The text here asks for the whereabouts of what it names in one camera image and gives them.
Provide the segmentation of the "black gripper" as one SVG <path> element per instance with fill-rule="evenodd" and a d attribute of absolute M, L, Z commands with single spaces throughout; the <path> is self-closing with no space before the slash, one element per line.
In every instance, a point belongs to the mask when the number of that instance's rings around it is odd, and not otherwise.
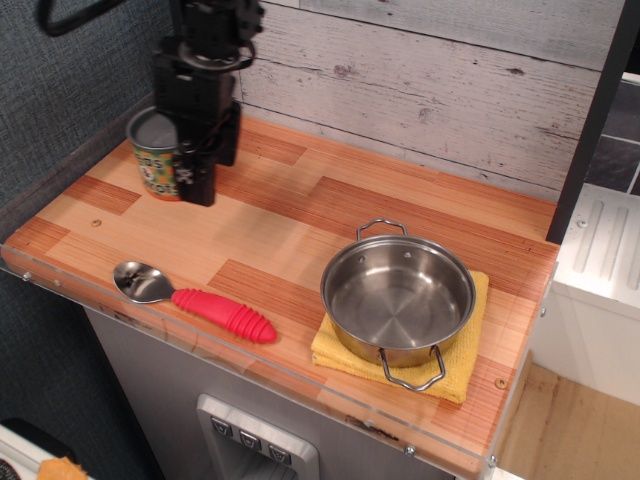
<path fill-rule="evenodd" d="M 182 201 L 212 206 L 215 165 L 233 166 L 241 104 L 234 73 L 251 66 L 253 37 L 263 31 L 258 1 L 180 1 L 179 24 L 154 52 L 156 110 L 175 126 L 172 163 Z M 217 160 L 204 150 L 219 132 Z"/>

